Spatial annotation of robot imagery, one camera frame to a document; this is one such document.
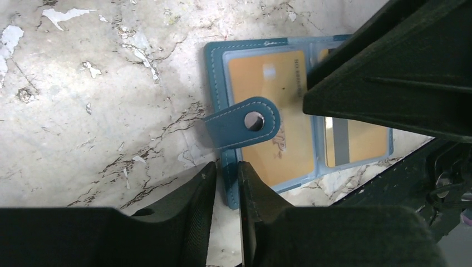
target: black mechanical part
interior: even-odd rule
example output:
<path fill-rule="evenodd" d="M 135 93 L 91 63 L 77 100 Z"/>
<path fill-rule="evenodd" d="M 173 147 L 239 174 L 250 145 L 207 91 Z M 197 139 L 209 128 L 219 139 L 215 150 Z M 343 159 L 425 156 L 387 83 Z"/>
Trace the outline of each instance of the black mechanical part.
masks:
<path fill-rule="evenodd" d="M 239 189 L 242 266 L 446 266 L 414 210 L 294 207 L 247 162 Z"/>
<path fill-rule="evenodd" d="M 471 144 L 434 139 L 378 174 L 334 206 L 399 205 L 421 215 L 436 241 L 460 223 L 472 203 L 462 201 L 472 187 Z M 447 179 L 440 188 L 437 181 Z"/>
<path fill-rule="evenodd" d="M 472 142 L 472 0 L 390 0 L 312 73 L 303 112 Z"/>
<path fill-rule="evenodd" d="M 205 266 L 211 162 L 128 217 L 112 208 L 0 209 L 0 266 Z"/>

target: gold card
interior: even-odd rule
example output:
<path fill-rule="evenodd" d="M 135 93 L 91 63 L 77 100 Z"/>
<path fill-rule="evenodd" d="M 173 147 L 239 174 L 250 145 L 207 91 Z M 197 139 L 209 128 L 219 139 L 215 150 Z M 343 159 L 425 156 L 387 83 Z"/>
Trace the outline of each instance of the gold card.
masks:
<path fill-rule="evenodd" d="M 318 61 L 334 49 L 323 49 Z M 336 167 L 387 153 L 387 127 L 342 118 L 324 118 L 326 165 Z"/>
<path fill-rule="evenodd" d="M 310 116 L 303 114 L 307 74 L 302 51 L 235 58 L 229 61 L 234 103 L 262 96 L 281 114 L 281 128 L 270 141 L 242 148 L 243 160 L 252 164 L 269 186 L 314 170 Z"/>

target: cracked surface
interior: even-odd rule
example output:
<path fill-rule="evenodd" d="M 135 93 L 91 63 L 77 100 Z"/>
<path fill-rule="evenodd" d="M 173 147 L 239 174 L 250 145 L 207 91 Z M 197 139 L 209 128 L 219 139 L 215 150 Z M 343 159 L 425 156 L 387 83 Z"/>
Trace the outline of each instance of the cracked surface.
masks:
<path fill-rule="evenodd" d="M 206 43 L 352 33 L 385 2 L 0 1 L 0 30 L 24 31 L 0 88 L 0 205 L 112 206 L 132 214 L 153 203 L 215 159 L 201 125 L 212 111 Z M 60 31 L 42 16 L 51 8 L 95 11 L 59 21 Z M 100 74 L 93 78 L 84 62 Z M 329 205 L 426 140 L 401 131 L 395 138 L 391 160 L 283 196 Z M 222 199 L 218 191 L 208 265 L 236 266 L 238 212 Z"/>

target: wallet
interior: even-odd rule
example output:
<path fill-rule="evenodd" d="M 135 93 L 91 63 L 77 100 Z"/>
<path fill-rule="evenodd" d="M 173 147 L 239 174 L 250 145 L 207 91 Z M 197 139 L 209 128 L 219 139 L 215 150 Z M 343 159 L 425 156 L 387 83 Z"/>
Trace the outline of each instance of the wallet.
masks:
<path fill-rule="evenodd" d="M 276 192 L 387 158 L 392 130 L 302 112 L 307 74 L 349 35 L 208 43 L 214 114 L 204 118 L 220 151 L 228 206 L 239 208 L 237 163 L 248 161 Z"/>

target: marble surface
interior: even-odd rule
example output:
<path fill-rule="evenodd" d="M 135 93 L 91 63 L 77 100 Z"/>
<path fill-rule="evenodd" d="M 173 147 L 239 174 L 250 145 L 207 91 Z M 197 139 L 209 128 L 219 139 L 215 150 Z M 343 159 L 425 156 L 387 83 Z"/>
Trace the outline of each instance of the marble surface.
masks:
<path fill-rule="evenodd" d="M 0 206 L 112 206 L 125 214 L 216 159 L 203 62 L 211 41 L 353 33 L 386 0 L 0 2 Z M 429 137 L 394 131 L 386 161 L 283 193 L 329 205 Z M 239 214 L 218 181 L 209 266 L 241 262 Z"/>

